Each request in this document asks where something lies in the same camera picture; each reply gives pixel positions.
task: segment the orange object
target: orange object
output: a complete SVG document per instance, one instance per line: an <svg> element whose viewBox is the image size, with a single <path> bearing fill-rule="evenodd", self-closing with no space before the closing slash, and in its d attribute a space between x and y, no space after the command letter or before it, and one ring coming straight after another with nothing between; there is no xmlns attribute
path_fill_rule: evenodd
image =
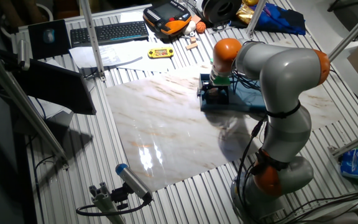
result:
<svg viewBox="0 0 358 224"><path fill-rule="evenodd" d="M187 45L187 46L186 46L186 49L187 49L187 50L191 50L191 49L196 48L196 47L198 47L198 44L197 44L197 43L192 43L192 44L190 44L190 45Z"/></svg>
<svg viewBox="0 0 358 224"><path fill-rule="evenodd" d="M272 166L268 166L261 174L255 175L254 181L256 186L267 195L279 197L283 194L277 170Z"/></svg>
<svg viewBox="0 0 358 224"><path fill-rule="evenodd" d="M196 24L201 20L200 17L198 17L197 15L194 15L192 18L191 18L191 21L195 22Z"/></svg>
<svg viewBox="0 0 358 224"><path fill-rule="evenodd" d="M155 27L155 25L150 22L146 15L143 14L143 19L149 23L152 27ZM187 26L187 24L189 24L189 22L191 21L191 16L189 16L189 18L186 21L171 21L171 22L167 22L165 24L166 27L168 27L170 30L169 31L165 31L161 29L161 32L163 34L167 34L167 35L174 35L177 34L178 32L181 32L183 28L185 28Z"/></svg>
<svg viewBox="0 0 358 224"><path fill-rule="evenodd" d="M230 72L233 60L242 45L237 39L226 38L218 41L214 47L214 68L217 72Z"/></svg>
<svg viewBox="0 0 358 224"><path fill-rule="evenodd" d="M329 68L330 68L330 62L328 59L328 56L325 53L322 53L319 50L314 50L320 59L320 66L321 66L321 75L320 75L320 82L318 85L322 84L329 75Z"/></svg>
<svg viewBox="0 0 358 224"><path fill-rule="evenodd" d="M197 33L199 34L202 34L205 32L205 29L206 29L206 25L204 22L198 22L197 25L196 25L196 31Z"/></svg>

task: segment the green object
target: green object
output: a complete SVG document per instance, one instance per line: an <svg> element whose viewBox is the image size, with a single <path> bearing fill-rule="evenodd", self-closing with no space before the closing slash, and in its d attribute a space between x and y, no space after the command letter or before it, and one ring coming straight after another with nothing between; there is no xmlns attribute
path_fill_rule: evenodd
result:
<svg viewBox="0 0 358 224"><path fill-rule="evenodd" d="M221 85L221 86L229 86L230 85L230 79L229 77L216 77L214 80L214 85Z"/></svg>

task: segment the monitor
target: monitor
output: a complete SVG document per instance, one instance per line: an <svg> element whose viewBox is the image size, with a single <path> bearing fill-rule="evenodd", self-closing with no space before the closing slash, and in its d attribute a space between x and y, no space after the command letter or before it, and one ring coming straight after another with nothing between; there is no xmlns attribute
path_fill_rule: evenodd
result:
<svg viewBox="0 0 358 224"><path fill-rule="evenodd" d="M0 50L6 63L17 64L17 54ZM30 59L28 71L13 71L24 92L62 105L79 114L96 114L82 74Z"/></svg>

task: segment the blue fabric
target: blue fabric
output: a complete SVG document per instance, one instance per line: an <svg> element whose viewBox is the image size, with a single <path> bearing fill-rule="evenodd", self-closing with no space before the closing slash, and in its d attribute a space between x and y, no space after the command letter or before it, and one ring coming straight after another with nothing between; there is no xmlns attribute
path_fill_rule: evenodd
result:
<svg viewBox="0 0 358 224"><path fill-rule="evenodd" d="M255 30L283 32L287 34L306 34L303 15L293 10L285 10L274 4L266 3Z"/></svg>

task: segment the spool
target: spool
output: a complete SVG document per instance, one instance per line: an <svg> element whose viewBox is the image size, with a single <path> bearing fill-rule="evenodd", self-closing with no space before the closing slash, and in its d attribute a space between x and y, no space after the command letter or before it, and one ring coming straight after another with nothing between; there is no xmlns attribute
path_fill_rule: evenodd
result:
<svg viewBox="0 0 358 224"><path fill-rule="evenodd" d="M242 0L204 0L203 15L212 24L231 20L241 7Z"/></svg>

